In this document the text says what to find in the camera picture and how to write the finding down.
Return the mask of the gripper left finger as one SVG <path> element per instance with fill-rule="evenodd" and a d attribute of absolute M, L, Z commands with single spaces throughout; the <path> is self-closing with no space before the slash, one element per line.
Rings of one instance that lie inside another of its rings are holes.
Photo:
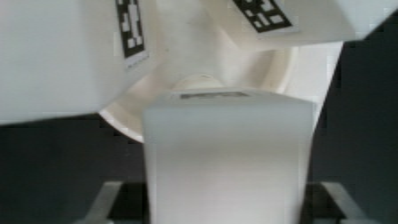
<path fill-rule="evenodd" d="M 105 182 L 87 214 L 71 224 L 150 224 L 146 184 Z"/>

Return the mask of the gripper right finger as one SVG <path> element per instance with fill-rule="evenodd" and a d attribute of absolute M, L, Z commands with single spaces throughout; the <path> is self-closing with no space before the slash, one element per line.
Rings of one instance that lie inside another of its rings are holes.
<path fill-rule="evenodd" d="M 306 186 L 304 224 L 381 224 L 368 217 L 338 182 L 309 183 Z"/>

